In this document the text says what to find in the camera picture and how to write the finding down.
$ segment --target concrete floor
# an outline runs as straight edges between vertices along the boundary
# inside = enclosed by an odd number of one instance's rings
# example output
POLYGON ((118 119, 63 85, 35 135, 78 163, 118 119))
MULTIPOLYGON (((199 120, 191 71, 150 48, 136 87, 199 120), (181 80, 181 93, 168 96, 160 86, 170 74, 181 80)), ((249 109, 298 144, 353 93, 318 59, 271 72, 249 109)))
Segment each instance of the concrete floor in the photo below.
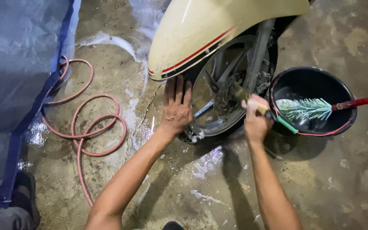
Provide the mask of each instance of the concrete floor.
MULTIPOLYGON (((92 63, 95 79, 74 101, 49 109, 53 126, 70 133, 73 113, 87 97, 108 93, 120 102, 128 140, 107 157, 83 157, 93 198, 148 139, 153 120, 154 127, 159 125, 164 85, 149 81, 143 90, 145 67, 140 60, 151 42, 145 34, 157 26, 153 21, 160 19, 165 7, 155 0, 82 1, 76 43, 102 31, 127 40, 139 60, 116 45, 77 46, 75 57, 92 63)), ((316 66, 338 76, 357 98, 368 97, 368 1, 318 0, 311 8, 310 15, 298 19, 279 39, 277 73, 293 66, 316 66)), ((57 98, 72 94, 87 81, 85 65, 76 63, 72 68, 57 98)), ((76 132, 114 111, 109 99, 88 104, 78 117, 76 132)), ((34 128, 38 140, 28 146, 37 181, 40 229, 82 229, 89 205, 77 175, 76 149, 43 125, 34 128)), ((87 141, 87 149, 110 149, 120 135, 121 126, 115 125, 87 141)), ((285 143, 291 142, 273 133, 266 141, 277 155, 272 167, 304 228, 368 229, 368 106, 358 109, 355 124, 342 135, 299 136, 290 148, 285 143)), ((209 148, 176 139, 164 153, 130 202, 123 216, 126 229, 161 229, 168 221, 188 229, 264 229, 242 129, 209 148)))

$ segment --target motorcycle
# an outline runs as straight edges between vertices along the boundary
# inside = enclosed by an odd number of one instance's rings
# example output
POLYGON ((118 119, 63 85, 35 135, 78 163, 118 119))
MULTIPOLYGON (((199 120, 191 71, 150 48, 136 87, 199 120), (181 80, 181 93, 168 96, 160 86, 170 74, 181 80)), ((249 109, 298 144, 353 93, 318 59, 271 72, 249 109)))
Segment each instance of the motorcycle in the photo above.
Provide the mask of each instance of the motorcycle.
POLYGON ((178 138, 214 143, 243 124, 245 110, 231 100, 240 84, 264 96, 278 59, 277 39, 308 0, 172 0, 148 57, 152 80, 182 74, 193 86, 193 122, 178 138))

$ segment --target front fender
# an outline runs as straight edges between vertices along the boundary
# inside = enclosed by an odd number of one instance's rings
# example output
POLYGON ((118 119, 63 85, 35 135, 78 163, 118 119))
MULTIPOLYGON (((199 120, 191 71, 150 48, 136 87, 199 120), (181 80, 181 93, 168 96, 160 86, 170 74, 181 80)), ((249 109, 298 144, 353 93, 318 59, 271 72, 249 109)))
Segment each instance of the front fender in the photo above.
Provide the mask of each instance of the front fender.
POLYGON ((149 76, 176 76, 261 21, 308 12, 307 0, 172 0, 151 44, 149 76))

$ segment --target blue tarp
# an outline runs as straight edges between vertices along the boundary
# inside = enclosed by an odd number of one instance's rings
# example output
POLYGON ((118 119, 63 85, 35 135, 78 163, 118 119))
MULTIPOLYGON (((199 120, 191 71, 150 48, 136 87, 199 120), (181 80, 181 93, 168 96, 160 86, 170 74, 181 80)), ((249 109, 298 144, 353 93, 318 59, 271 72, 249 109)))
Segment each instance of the blue tarp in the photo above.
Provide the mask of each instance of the blue tarp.
POLYGON ((0 207, 11 199, 24 132, 59 80, 74 0, 0 0, 0 207))

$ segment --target black tire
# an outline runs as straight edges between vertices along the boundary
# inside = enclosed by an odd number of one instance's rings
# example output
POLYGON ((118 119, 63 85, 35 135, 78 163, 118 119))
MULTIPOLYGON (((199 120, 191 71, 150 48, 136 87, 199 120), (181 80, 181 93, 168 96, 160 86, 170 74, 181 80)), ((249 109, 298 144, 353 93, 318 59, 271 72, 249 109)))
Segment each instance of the black tire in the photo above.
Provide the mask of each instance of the black tire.
MULTIPOLYGON (((256 34, 256 32, 255 32, 254 29, 249 29, 249 30, 243 32, 242 34, 240 34, 239 36, 255 35, 255 34, 256 34)), ((278 61, 278 41, 274 41, 272 46, 268 47, 268 54, 269 54, 269 62, 273 64, 273 66, 274 66, 273 71, 275 71, 276 63, 278 61)), ((192 85, 194 86, 194 83, 195 83, 198 75, 200 74, 202 68, 204 67, 204 65, 207 64, 208 60, 211 57, 212 57, 212 55, 207 57, 206 59, 202 60, 197 65, 190 68, 189 70, 185 71, 182 74, 184 76, 184 81, 191 81, 192 85)), ((266 94, 267 90, 268 89, 265 89, 260 96, 263 97, 266 94)), ((196 143, 193 143, 192 140, 190 138, 188 138, 188 136, 185 132, 180 133, 178 135, 178 139, 182 140, 185 143, 194 144, 194 145, 202 145, 202 143, 216 144, 216 143, 222 141, 223 139, 225 139, 226 137, 228 137, 229 135, 231 135, 237 129, 239 129, 243 125, 243 123, 244 123, 244 118, 241 118, 236 124, 234 124, 231 128, 224 131, 223 133, 220 133, 218 135, 211 136, 211 137, 205 137, 202 140, 198 140, 196 143)))

